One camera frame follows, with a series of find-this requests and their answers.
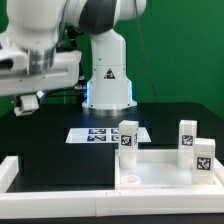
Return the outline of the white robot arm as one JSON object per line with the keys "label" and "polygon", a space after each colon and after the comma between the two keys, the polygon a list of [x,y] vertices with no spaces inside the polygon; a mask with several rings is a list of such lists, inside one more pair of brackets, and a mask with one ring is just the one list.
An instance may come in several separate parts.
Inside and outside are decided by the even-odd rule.
{"label": "white robot arm", "polygon": [[147,0],[6,0],[0,33],[0,96],[14,113],[39,109],[49,90],[84,86],[81,107],[112,116],[133,110],[126,42],[114,27],[139,18]]}

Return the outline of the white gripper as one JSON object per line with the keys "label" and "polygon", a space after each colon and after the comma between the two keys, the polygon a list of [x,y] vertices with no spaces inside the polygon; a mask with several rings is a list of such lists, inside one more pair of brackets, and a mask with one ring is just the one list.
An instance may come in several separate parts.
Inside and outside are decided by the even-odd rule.
{"label": "white gripper", "polygon": [[0,96],[12,96],[12,104],[21,106],[18,94],[36,92],[38,99],[46,96],[44,90],[72,87],[78,82],[80,51],[59,53],[53,67],[44,73],[28,75],[24,71],[0,72]]}

